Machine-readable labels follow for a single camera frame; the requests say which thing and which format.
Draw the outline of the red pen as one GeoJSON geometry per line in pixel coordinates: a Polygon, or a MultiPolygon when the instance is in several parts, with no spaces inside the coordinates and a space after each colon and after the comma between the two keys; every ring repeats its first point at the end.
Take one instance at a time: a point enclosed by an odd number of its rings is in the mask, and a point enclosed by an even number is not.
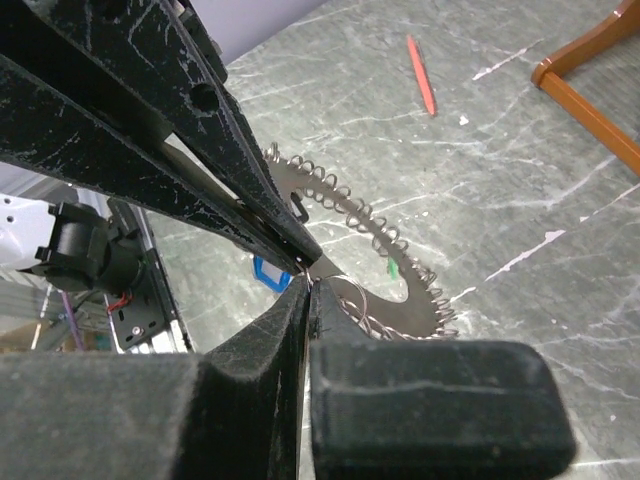
{"type": "Polygon", "coordinates": [[[407,48],[425,109],[431,117],[435,117],[437,115],[437,103],[434,91],[427,73],[422,52],[418,42],[412,35],[407,36],[407,48]]]}

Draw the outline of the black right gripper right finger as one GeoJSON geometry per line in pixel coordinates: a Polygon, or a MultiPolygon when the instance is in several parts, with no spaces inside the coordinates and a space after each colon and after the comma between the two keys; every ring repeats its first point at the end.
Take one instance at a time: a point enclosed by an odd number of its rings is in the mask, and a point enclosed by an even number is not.
{"type": "Polygon", "coordinates": [[[552,479],[576,440],[548,364],[494,340],[369,338],[311,290],[310,419],[319,479],[552,479]]]}

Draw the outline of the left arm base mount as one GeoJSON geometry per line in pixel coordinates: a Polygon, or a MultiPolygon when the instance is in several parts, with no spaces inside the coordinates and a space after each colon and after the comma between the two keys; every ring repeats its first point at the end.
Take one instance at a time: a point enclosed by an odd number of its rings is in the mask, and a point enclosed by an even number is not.
{"type": "Polygon", "coordinates": [[[116,244],[132,251],[141,275],[117,300],[106,298],[115,351],[120,354],[190,353],[191,339],[178,313],[146,213],[108,199],[116,244]]]}

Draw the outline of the green key tag on disc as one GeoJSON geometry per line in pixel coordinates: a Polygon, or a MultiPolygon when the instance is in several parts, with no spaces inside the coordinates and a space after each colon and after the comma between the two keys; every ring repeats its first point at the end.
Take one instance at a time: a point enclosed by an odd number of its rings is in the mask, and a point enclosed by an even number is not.
{"type": "Polygon", "coordinates": [[[396,279],[398,277],[398,265],[391,257],[387,258],[387,271],[392,279],[396,279]]]}

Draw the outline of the wooden shelf rack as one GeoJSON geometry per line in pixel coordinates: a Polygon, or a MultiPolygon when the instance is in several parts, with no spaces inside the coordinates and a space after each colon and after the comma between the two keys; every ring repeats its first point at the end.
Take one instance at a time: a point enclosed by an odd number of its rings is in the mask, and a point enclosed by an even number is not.
{"type": "Polygon", "coordinates": [[[634,173],[639,172],[639,3],[544,58],[531,82],[634,173]]]}

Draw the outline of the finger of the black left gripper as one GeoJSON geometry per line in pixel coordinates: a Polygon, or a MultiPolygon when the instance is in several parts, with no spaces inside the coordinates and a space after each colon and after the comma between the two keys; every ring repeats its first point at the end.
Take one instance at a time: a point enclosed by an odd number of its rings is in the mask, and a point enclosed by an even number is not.
{"type": "Polygon", "coordinates": [[[276,265],[311,265],[322,250],[281,197],[208,37],[193,37],[169,1],[47,1],[44,20],[69,44],[83,107],[138,145],[175,134],[216,177],[198,188],[206,228],[276,265]]]}
{"type": "Polygon", "coordinates": [[[305,254],[208,200],[155,154],[8,57],[1,59],[1,160],[215,233],[295,273],[305,254]]]}

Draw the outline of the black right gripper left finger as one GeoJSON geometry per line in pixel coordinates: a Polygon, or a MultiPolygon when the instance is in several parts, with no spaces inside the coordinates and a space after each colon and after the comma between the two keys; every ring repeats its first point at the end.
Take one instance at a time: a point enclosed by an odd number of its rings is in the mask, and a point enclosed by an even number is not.
{"type": "Polygon", "coordinates": [[[206,354],[1,358],[5,479],[294,479],[310,293],[206,354]]]}

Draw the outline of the blue key tag on disc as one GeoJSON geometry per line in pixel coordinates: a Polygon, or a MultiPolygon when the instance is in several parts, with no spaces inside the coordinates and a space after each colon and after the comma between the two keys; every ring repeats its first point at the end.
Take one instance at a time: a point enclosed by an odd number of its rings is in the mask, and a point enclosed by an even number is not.
{"type": "Polygon", "coordinates": [[[276,294],[282,294],[291,282],[291,274],[282,271],[262,257],[252,258],[254,278],[276,294]]]}

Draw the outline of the black key tag on disc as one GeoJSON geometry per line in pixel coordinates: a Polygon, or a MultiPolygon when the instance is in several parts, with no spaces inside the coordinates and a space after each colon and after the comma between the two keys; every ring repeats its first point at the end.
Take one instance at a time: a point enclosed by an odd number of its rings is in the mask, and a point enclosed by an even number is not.
{"type": "Polygon", "coordinates": [[[297,192],[292,192],[290,195],[292,212],[296,219],[302,224],[305,224],[309,220],[309,214],[305,209],[301,197],[297,192]]]}

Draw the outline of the grey keyring disc with rings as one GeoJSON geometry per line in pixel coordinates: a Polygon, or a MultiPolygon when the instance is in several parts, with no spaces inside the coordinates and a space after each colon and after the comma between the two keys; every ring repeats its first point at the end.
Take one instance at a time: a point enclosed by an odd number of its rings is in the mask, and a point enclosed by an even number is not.
{"type": "Polygon", "coordinates": [[[338,304],[367,335],[379,340],[444,340],[459,336],[450,300],[436,286],[437,274],[409,252],[400,229],[323,166],[300,155],[285,157],[277,143],[264,158],[283,197],[297,192],[304,207],[316,206],[340,219],[356,248],[352,257],[366,274],[387,269],[387,258],[398,265],[396,279],[405,291],[402,299],[372,292],[362,280],[347,274],[328,254],[309,268],[313,279],[326,279],[338,304]]]}

